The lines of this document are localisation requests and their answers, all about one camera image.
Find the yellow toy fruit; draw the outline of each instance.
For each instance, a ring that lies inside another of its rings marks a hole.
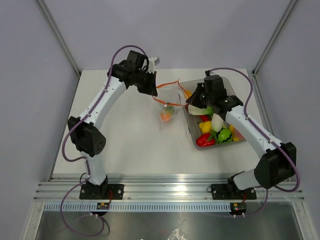
[[[192,92],[190,92],[189,90],[183,91],[183,96],[184,96],[185,99],[190,98],[191,95],[192,95]]]
[[[233,141],[239,141],[239,140],[244,139],[244,137],[241,135],[241,133],[238,132],[237,129],[235,129],[234,126],[229,125],[229,130],[230,130],[231,133],[232,133],[232,139],[233,139]]]
[[[202,134],[208,134],[211,132],[211,121],[205,121],[199,123],[199,128],[202,131]]]

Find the plastic wrapper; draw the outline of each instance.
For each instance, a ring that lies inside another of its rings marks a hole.
[[[173,230],[167,240],[190,240],[180,228]]]
[[[156,101],[160,121],[169,123],[181,108],[187,105],[186,99],[191,93],[180,85],[179,80],[161,84],[156,88],[158,96],[153,96],[153,99]]]

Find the gray wall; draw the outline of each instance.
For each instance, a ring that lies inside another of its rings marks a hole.
[[[300,1],[258,72],[276,135],[297,147],[305,198],[320,234],[320,1]]]
[[[81,69],[106,69],[127,44],[159,56],[161,68],[253,68],[289,2],[45,1]]]
[[[77,83],[33,0],[0,7],[1,239],[17,240],[47,180]]]

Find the white robotic arm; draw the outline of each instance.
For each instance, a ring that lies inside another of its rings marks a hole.
[[[147,58],[141,53],[130,51],[127,60],[113,65],[110,79],[106,79],[101,90],[86,110],[77,118],[73,116],[69,118],[69,130],[80,119],[84,119],[70,136],[72,143],[87,160],[88,164],[85,166],[87,172],[90,173],[88,181],[93,186],[100,186],[104,183],[107,185],[108,183],[101,155],[107,140],[100,133],[106,115],[116,100],[131,85],[136,86],[140,93],[157,96],[155,68],[159,62],[158,57]]]
[[[210,71],[206,72],[206,75],[204,83],[198,83],[186,102],[201,109],[212,107],[215,114],[243,135],[260,158],[255,169],[230,177],[226,190],[236,196],[241,191],[258,186],[269,189],[295,175],[296,147],[291,142],[282,143],[264,129],[246,112],[246,106],[243,107],[243,103],[236,96],[227,96],[219,75],[210,75]]]
[[[155,68],[156,64],[159,63],[158,57],[149,57],[148,58],[148,71],[149,74],[155,74]],[[119,78],[112,76],[109,81],[109,86],[107,90],[105,89],[105,86],[107,84],[107,80],[105,81],[104,85],[102,86],[101,90],[98,92],[96,97],[93,99],[91,104],[88,106],[88,108],[80,114],[80,118],[84,118],[86,115],[89,115],[84,122],[87,124],[93,123],[93,126],[97,128],[98,130],[101,129],[102,123],[104,119],[106,118],[108,112],[114,105],[114,103],[117,101],[117,99],[126,91],[126,84],[125,82],[119,81]],[[95,106],[94,111],[89,114],[89,110],[96,104],[97,100],[101,96],[101,93],[105,92],[98,104]],[[100,147],[104,148],[106,143],[102,143]],[[81,151],[80,154],[88,160],[88,164],[90,167],[91,176],[89,178],[89,182],[95,185],[100,185],[103,183],[103,181],[106,178],[106,172],[103,166],[102,161],[102,155],[101,153],[96,154],[94,156],[90,156],[85,151]]]

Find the clear plastic container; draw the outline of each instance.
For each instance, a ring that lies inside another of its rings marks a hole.
[[[222,80],[223,80],[223,84],[224,84],[224,88],[226,89],[226,94],[228,96],[230,95],[236,95],[235,91],[233,90],[229,80],[225,77],[222,76]],[[199,79],[199,80],[193,80],[193,81],[185,81],[185,82],[181,82],[180,85],[185,89],[190,91],[191,93],[193,93],[196,88],[197,88],[197,84],[198,83],[203,83],[204,79]],[[196,140],[203,134],[201,129],[199,128],[199,123],[202,122],[201,118],[197,115],[191,115],[188,112],[188,109],[186,107],[183,107],[183,112],[186,118],[186,122],[188,124],[188,129],[192,138],[192,142],[195,145],[195,147],[198,150],[204,150],[204,149],[211,149],[211,148],[216,148],[216,147],[220,147],[220,146],[226,146],[226,145],[230,145],[230,144],[236,144],[236,143],[241,143],[244,142],[245,139],[244,138],[234,138],[234,134],[237,134],[237,137],[239,137],[239,132],[238,131],[232,131],[232,142],[227,142],[227,143],[223,143],[223,144],[215,144],[215,145],[211,145],[211,146],[198,146],[196,143]],[[226,128],[229,128],[229,124],[225,121],[224,125]]]

